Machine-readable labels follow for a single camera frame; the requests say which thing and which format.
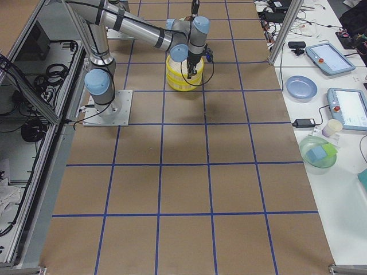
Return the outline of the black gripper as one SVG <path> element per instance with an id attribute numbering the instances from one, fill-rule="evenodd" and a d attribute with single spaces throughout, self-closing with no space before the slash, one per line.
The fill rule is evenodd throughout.
<path id="1" fill-rule="evenodd" d="M 188 79 L 191 79 L 196 72 L 196 66 L 200 62 L 202 56 L 205 56 L 207 62 L 214 64 L 214 55 L 213 50 L 208 47 L 207 44 L 204 46 L 190 46 L 188 57 L 187 57 L 187 71 L 188 71 Z"/>

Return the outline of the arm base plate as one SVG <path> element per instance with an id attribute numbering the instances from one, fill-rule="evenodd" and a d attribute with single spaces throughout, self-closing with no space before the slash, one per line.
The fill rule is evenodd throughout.
<path id="1" fill-rule="evenodd" d="M 133 90 L 118 90 L 115 92 L 115 99 L 105 109 L 104 106 L 95 105 L 92 96 L 89 97 L 88 104 L 93 105 L 85 111 L 83 126 L 85 127 L 128 127 Z"/>

